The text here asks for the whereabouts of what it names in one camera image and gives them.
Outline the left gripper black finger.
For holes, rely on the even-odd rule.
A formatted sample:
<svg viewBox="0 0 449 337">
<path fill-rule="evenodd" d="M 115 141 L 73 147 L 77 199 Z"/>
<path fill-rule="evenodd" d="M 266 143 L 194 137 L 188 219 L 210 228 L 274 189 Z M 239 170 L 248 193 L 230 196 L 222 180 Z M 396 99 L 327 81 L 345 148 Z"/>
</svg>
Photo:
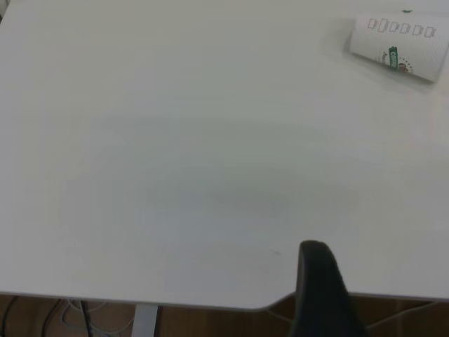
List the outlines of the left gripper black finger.
<svg viewBox="0 0 449 337">
<path fill-rule="evenodd" d="M 323 242 L 299 248 L 295 316 L 289 336 L 367 336 L 337 261 Z"/>
</svg>

